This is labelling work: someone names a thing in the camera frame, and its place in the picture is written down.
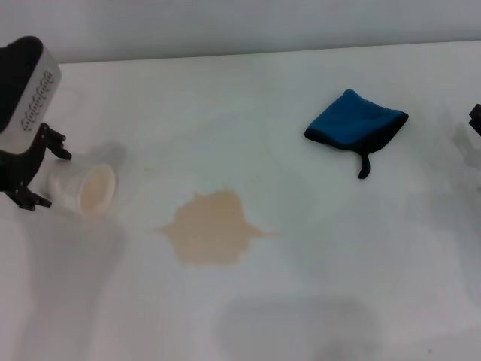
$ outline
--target white wall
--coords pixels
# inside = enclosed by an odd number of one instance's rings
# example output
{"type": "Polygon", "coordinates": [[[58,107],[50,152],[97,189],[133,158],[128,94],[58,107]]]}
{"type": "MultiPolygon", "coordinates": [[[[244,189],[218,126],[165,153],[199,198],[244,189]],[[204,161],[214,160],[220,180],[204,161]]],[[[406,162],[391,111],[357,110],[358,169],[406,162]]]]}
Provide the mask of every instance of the white wall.
{"type": "Polygon", "coordinates": [[[481,38],[479,0],[2,0],[0,44],[37,35],[59,61],[481,38]]]}

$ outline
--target brown liquid stain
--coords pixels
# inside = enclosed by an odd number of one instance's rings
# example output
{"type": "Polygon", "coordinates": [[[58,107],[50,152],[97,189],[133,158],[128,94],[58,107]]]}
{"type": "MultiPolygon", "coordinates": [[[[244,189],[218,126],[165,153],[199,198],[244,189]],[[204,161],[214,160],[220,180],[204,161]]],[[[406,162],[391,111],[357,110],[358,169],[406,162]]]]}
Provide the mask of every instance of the brown liquid stain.
{"type": "Polygon", "coordinates": [[[251,238],[277,236],[248,224],[239,196],[231,190],[195,193],[174,221],[159,229],[179,259],[191,265],[230,265],[239,260],[251,238]]]}

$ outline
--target white table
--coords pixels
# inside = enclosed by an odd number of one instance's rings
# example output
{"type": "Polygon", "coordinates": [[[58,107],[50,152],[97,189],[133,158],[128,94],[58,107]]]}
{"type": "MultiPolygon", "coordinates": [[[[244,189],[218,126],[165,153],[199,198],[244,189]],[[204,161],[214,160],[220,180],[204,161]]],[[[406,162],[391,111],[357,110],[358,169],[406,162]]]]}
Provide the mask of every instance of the white table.
{"type": "Polygon", "coordinates": [[[0,359],[479,359],[480,60],[467,42],[63,65],[46,121],[119,192],[88,224],[0,197],[0,359]],[[410,115],[364,181],[303,136],[345,89],[410,115]],[[185,265],[155,229],[225,188],[281,236],[185,265]]]}

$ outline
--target blue towel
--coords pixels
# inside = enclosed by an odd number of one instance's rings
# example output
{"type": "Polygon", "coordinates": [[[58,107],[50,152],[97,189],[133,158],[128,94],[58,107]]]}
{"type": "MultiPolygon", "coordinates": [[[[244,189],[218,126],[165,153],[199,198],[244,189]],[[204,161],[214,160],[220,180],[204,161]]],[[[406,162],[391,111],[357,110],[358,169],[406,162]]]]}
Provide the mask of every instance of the blue towel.
{"type": "Polygon", "coordinates": [[[371,170],[369,154],[383,149],[409,116],[402,111],[380,107],[361,98],[354,90],[344,94],[322,112],[307,128],[305,137],[362,158],[360,179],[371,170]]]}

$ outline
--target liquid spill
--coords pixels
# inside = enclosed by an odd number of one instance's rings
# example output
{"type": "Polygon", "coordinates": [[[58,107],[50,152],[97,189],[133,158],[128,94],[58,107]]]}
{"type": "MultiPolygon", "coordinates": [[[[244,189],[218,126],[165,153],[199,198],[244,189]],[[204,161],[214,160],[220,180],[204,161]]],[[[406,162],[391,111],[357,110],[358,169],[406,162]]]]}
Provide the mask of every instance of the liquid spill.
{"type": "Polygon", "coordinates": [[[166,235],[177,257],[191,265],[230,265],[239,260],[251,238],[278,236],[248,224],[239,196],[231,190],[195,193],[174,221],[157,231],[166,235]]]}

